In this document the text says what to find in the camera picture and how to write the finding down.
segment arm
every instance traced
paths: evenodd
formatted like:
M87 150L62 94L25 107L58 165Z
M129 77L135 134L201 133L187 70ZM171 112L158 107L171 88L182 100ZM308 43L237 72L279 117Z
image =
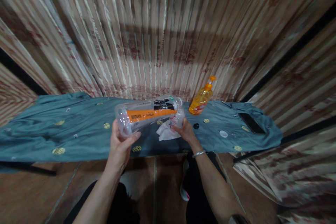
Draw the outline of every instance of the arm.
M203 150L186 118L184 118L182 128L176 126L172 126L172 128L190 144L194 154ZM236 197L205 153L195 159L201 175L203 189L214 216L219 223L228 223L230 216L239 212Z
M79 211L74 223L106 223L120 176L129 160L131 146L141 136L135 133L126 140L120 136L117 120L112 125L111 149L105 170Z

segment fingers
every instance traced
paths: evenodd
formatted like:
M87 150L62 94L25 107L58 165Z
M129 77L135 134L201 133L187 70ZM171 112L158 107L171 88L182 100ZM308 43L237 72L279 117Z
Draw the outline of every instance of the fingers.
M112 123L112 136L118 138L119 137L119 124L117 119L114 119Z
M185 124L187 124L187 122L188 122L187 118L186 118L186 117L184 117L184 118L183 118L183 124L182 124L182 125L185 125Z
M129 147L132 146L141 136L141 132L137 132L133 135L131 135L129 138L127 138L124 142L121 143L122 148L126 151Z
M181 128L176 127L175 125L172 125L171 128L181 135L181 131L182 131Z

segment sneaker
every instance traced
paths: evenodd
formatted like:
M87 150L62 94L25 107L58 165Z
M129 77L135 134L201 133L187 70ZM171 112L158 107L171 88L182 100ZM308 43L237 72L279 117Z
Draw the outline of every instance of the sneaker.
M189 168L189 163L188 163L187 160L185 160L184 163L183 163L183 180L184 180L184 176L186 175L186 172L187 172L188 168ZM189 194L187 193L187 191L184 190L183 187L182 187L183 180L182 180L182 183L181 183L181 186L180 186L180 195L181 195L181 197L184 201L188 202L190 197L189 197Z

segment striped curtain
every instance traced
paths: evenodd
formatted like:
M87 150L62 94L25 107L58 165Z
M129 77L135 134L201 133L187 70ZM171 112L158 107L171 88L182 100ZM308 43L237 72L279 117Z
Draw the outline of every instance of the striped curtain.
M336 19L306 45L251 102L284 135L336 115ZM283 223L335 223L336 127L234 165L264 195L286 207Z
M0 63L0 127L34 104L37 95Z
M336 19L307 44L251 102L284 135L336 115Z
M335 0L1 0L0 46L49 94L238 100Z

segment small plastic bottle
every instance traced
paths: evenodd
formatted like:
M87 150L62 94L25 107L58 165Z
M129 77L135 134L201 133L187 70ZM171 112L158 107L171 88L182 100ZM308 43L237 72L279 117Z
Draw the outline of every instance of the small plastic bottle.
M178 128L182 128L183 119L184 119L184 109L182 107L183 100L180 97L177 97L177 113L174 116L169 118L170 129L172 132L176 132L171 128L172 125L175 125Z

